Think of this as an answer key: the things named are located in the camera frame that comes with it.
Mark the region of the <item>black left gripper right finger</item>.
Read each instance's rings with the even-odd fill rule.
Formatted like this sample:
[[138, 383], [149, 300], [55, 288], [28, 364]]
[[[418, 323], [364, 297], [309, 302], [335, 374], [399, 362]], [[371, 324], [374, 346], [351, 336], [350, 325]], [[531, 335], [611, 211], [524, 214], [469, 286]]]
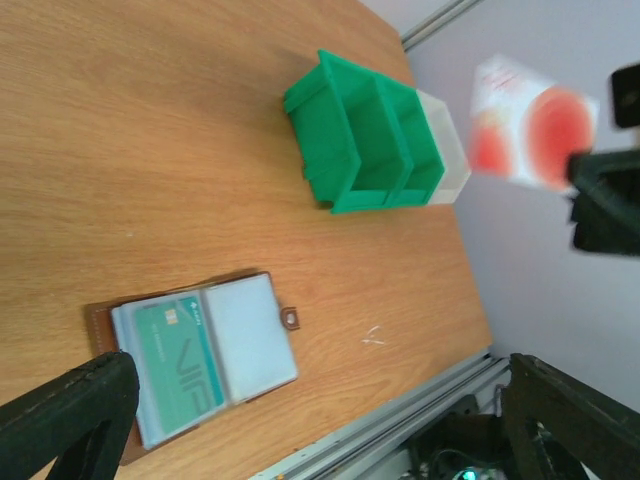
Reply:
[[639, 477], [639, 413], [532, 355], [510, 357], [502, 419], [524, 479]]

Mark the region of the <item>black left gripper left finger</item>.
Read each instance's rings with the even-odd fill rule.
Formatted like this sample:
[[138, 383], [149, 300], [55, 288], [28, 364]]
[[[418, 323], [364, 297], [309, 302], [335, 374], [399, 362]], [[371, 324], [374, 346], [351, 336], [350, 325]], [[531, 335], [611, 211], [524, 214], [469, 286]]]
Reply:
[[1, 407], [1, 477], [112, 479], [139, 402], [131, 355], [104, 353]]

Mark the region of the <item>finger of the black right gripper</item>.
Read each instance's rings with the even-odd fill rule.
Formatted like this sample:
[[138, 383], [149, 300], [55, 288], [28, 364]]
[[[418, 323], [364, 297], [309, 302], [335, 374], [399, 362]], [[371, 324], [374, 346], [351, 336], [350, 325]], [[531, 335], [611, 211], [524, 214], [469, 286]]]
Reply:
[[572, 246], [588, 253], [639, 255], [639, 150], [569, 157], [567, 179], [577, 190]]

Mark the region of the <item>teal VIP card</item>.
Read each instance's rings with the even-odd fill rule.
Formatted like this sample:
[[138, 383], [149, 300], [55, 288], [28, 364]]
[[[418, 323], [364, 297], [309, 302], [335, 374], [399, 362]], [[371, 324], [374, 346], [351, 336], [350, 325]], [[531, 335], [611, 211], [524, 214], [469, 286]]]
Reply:
[[145, 373], [141, 431], [159, 444], [225, 405], [199, 296], [159, 300], [133, 311]]

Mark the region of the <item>brown leather card holder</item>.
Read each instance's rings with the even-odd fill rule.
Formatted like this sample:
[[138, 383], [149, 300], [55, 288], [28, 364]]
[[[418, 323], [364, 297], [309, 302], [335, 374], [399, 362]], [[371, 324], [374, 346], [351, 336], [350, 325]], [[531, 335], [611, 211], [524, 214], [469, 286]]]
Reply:
[[289, 339], [298, 314], [267, 271], [88, 304], [83, 314], [93, 354], [128, 353], [138, 373], [122, 465], [298, 377]]

